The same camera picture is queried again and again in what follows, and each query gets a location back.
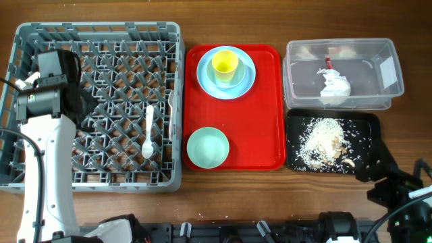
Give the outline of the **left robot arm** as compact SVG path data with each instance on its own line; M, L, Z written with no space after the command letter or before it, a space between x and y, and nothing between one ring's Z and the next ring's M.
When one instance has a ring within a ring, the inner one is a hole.
M24 212L18 242L132 242L129 219L100 224L82 236L72 196L75 123L44 110L20 127L25 146Z

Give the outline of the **white napkin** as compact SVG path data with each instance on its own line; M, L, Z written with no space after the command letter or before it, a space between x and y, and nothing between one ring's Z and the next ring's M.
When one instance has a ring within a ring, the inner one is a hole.
M351 93L351 85L345 76L335 69L319 69L325 79L325 88L320 92L320 102L324 105L341 105Z

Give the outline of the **red snack wrapper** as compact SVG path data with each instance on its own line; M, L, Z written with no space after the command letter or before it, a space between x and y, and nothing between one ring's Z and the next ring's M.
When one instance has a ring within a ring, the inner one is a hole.
M325 64L326 64L326 68L327 68L328 70L333 70L333 69L334 69L330 57L326 57L326 58L325 58Z

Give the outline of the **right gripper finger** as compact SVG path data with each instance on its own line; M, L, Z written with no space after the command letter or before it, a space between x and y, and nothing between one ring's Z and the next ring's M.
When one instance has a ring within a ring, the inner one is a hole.
M398 172L398 166L382 140L374 140L367 160L356 170L361 182L376 182Z
M432 178L431 167L423 159L418 159L414 163L413 176L420 179L422 171Z

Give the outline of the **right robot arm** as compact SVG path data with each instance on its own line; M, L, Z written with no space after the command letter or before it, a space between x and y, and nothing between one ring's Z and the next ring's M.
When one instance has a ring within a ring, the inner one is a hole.
M370 242L377 230L387 224L392 242L431 241L431 187L421 179L431 166L423 159L414 162L412 173L399 169L382 140L372 142L367 160L356 171L356 179L374 182L367 199L387 209L367 233L362 233L352 214L327 212L319 215L314 237L318 242Z

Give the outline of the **white plastic spoon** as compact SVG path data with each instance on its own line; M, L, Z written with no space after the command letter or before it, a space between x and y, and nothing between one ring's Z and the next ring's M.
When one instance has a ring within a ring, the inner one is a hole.
M154 107L152 105L148 105L146 108L146 134L145 134L145 141L142 144L142 156L145 159L149 159L151 155L153 154L154 148L152 146L151 141L151 130L153 125L153 116L154 116Z

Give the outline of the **rice food waste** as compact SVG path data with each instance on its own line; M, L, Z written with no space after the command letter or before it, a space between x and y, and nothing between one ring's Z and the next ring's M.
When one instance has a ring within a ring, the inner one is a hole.
M300 171L348 173L355 168L348 157L351 142L345 139L340 119L312 118L300 135L300 148L294 152L295 161L303 162Z

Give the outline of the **white plastic fork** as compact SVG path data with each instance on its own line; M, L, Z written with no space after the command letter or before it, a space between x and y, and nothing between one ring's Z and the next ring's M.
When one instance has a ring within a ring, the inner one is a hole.
M169 97L168 97L168 105L169 105L169 131L168 131L168 136L169 136L169 141L172 142L173 141L173 100L174 100L174 90L170 91Z

